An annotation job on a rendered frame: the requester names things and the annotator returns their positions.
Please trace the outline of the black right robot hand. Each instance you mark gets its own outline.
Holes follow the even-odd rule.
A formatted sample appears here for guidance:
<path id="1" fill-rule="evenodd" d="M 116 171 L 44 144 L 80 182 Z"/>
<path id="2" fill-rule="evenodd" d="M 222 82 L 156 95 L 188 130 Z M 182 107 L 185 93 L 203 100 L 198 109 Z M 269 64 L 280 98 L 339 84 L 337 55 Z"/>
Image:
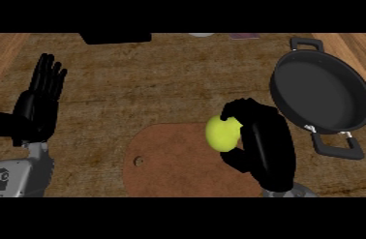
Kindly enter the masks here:
<path id="1" fill-rule="evenodd" d="M 224 107 L 221 119 L 235 117 L 244 127 L 244 148 L 222 152 L 221 157 L 243 173 L 250 173 L 262 188 L 287 192 L 294 187 L 297 153 L 286 117 L 278 108 L 253 98 L 240 99 Z"/>

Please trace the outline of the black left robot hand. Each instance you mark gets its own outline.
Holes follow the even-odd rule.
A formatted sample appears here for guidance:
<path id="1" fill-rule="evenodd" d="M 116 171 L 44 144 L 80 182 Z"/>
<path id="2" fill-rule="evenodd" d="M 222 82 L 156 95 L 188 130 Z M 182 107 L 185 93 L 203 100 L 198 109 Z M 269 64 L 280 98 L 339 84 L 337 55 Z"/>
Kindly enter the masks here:
<path id="1" fill-rule="evenodd" d="M 44 53 L 14 112 L 0 112 L 0 137 L 10 137 L 15 147 L 46 142 L 55 133 L 67 74 L 69 70 L 55 61 L 55 55 Z"/>

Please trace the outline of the brown wooden cutting board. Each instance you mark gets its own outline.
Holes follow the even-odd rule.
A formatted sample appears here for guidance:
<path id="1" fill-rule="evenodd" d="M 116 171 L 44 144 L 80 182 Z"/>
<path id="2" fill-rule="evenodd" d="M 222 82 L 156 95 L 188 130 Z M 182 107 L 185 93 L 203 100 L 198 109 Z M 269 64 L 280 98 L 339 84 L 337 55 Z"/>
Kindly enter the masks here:
<path id="1" fill-rule="evenodd" d="M 131 196 L 260 197 L 253 176 L 232 168 L 210 148 L 206 127 L 156 124 L 135 135 L 123 160 Z"/>

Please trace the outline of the black appliance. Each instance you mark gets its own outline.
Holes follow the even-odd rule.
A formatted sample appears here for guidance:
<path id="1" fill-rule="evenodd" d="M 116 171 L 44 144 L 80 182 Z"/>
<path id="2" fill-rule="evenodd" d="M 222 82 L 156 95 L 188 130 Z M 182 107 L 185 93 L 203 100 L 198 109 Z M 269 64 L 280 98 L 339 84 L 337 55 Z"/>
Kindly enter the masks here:
<path id="1" fill-rule="evenodd" d="M 153 40 L 151 33 L 82 33 L 80 37 L 89 45 L 144 43 Z"/>

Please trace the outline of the yellow-green pear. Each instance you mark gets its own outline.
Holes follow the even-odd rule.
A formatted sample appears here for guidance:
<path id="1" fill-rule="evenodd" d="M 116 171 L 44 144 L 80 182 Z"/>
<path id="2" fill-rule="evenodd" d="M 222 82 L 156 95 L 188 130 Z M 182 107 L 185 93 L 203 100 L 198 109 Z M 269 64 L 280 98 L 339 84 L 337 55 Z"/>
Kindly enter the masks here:
<path id="1" fill-rule="evenodd" d="M 206 124 L 206 141 L 218 152 L 229 152 L 238 145 L 244 125 L 235 117 L 227 120 L 215 115 Z"/>

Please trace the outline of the purple flat object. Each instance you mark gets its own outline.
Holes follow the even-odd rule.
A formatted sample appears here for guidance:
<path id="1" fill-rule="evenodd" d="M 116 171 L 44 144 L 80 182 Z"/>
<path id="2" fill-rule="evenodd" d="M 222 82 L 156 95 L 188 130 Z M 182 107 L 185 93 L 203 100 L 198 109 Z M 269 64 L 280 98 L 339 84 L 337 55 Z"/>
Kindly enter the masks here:
<path id="1" fill-rule="evenodd" d="M 259 33 L 231 33 L 229 37 L 232 40 L 247 40 L 247 39 L 259 39 Z"/>

